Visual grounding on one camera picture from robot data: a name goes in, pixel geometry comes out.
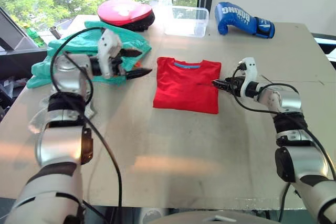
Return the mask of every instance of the boxing glove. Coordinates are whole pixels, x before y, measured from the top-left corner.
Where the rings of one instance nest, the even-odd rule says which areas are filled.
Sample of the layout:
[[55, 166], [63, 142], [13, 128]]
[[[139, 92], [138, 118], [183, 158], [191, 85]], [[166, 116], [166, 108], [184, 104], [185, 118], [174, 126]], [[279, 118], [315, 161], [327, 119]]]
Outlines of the boxing glove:
[[217, 28], [220, 34], [227, 34], [227, 25], [233, 25], [241, 30], [262, 38], [273, 38], [275, 28], [271, 21], [251, 17], [239, 6], [230, 2], [220, 2], [215, 9]]

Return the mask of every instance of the white table surface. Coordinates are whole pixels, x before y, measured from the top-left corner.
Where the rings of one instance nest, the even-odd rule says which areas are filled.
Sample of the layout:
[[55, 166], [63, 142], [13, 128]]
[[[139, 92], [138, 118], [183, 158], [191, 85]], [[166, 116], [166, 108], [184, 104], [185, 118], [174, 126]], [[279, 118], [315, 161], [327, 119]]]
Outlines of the white table surface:
[[[78, 16], [72, 29], [83, 28]], [[222, 62], [221, 76], [237, 63], [255, 57], [258, 80], [282, 81], [300, 92], [309, 129], [336, 159], [334, 138], [336, 74], [302, 24], [275, 23], [273, 39], [231, 29], [226, 36], [210, 20], [204, 38], [168, 36], [156, 21], [143, 36], [152, 51], [143, 59], [153, 71], [119, 87], [94, 84], [92, 119], [115, 153], [123, 179], [123, 205], [134, 207], [279, 209], [285, 183], [277, 176], [275, 129], [270, 115], [245, 111], [226, 92], [219, 92], [219, 114], [152, 108], [157, 57], [188, 62]], [[37, 135], [28, 123], [50, 85], [24, 89], [0, 123], [0, 196], [16, 198], [38, 172], [34, 157]], [[252, 100], [247, 106], [263, 108]], [[117, 175], [105, 149], [94, 137], [94, 158], [82, 167], [84, 198], [95, 205], [116, 205]], [[289, 190], [286, 208], [303, 208]]]

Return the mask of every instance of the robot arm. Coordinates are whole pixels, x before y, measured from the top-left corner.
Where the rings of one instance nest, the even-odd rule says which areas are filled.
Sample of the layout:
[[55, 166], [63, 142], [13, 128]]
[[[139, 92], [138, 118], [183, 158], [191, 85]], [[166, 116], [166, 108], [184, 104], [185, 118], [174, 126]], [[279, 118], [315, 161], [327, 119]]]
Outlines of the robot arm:
[[[134, 57], [141, 52], [123, 50], [119, 37], [105, 30], [98, 42], [97, 57], [67, 54], [89, 78], [125, 76], [133, 79], [151, 69], [125, 71], [121, 56]], [[65, 55], [55, 62], [55, 80], [62, 95], [56, 92], [49, 99], [44, 130], [36, 144], [36, 159], [41, 170], [31, 177], [7, 217], [10, 223], [83, 223], [81, 165], [93, 156], [91, 129], [86, 127], [84, 114], [87, 77]], [[64, 100], [70, 100], [75, 110]]]
[[336, 181], [327, 178], [327, 161], [303, 129], [307, 124], [299, 94], [256, 82], [253, 58], [245, 58], [239, 68], [244, 76], [235, 77], [234, 83], [231, 78], [226, 78], [225, 81], [214, 80], [213, 85], [235, 92], [238, 97], [253, 98], [269, 110], [278, 112], [272, 114], [279, 146], [275, 152], [277, 174], [282, 180], [291, 182], [315, 220], [321, 224], [336, 223]]

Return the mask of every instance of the red t-shirt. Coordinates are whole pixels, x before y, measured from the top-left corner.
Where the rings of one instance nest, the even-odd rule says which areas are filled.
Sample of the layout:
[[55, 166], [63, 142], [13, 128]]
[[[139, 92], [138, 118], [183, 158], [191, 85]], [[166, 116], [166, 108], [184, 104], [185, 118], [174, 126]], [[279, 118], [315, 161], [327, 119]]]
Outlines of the red t-shirt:
[[166, 57], [157, 62], [154, 108], [218, 114], [218, 89], [211, 81], [219, 78], [220, 62], [186, 63]]

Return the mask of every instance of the green plastic bag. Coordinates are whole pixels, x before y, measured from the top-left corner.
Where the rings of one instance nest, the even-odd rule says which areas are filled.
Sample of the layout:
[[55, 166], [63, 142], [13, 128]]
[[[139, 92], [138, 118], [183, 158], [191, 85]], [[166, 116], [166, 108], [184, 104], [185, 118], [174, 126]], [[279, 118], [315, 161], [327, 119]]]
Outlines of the green plastic bag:
[[[122, 57], [123, 63], [122, 66], [126, 71], [132, 70], [133, 66], [152, 48], [149, 45], [148, 41], [143, 38], [140, 34], [137, 34], [133, 31], [129, 31], [120, 27], [111, 26], [101, 21], [87, 21], [85, 22], [85, 27], [104, 27], [108, 28], [114, 33], [118, 34], [122, 42], [122, 48], [135, 48], [138, 51], [141, 51], [137, 57]], [[53, 40], [49, 43], [49, 48], [47, 50], [47, 57], [44, 61], [36, 63], [31, 67], [31, 73], [33, 77], [27, 82], [27, 87], [29, 89], [40, 87], [46, 84], [51, 83], [50, 80], [50, 61], [56, 50], [66, 41], [71, 35], [64, 39]], [[88, 54], [95, 55], [98, 51], [98, 40], [101, 37], [100, 30], [90, 30], [83, 34], [78, 35], [72, 39], [66, 46], [63, 48], [63, 51], [69, 51], [73, 54]], [[126, 81], [125, 77], [112, 77], [110, 79], [105, 79], [102, 76], [95, 76], [93, 81], [106, 82], [121, 84]]]

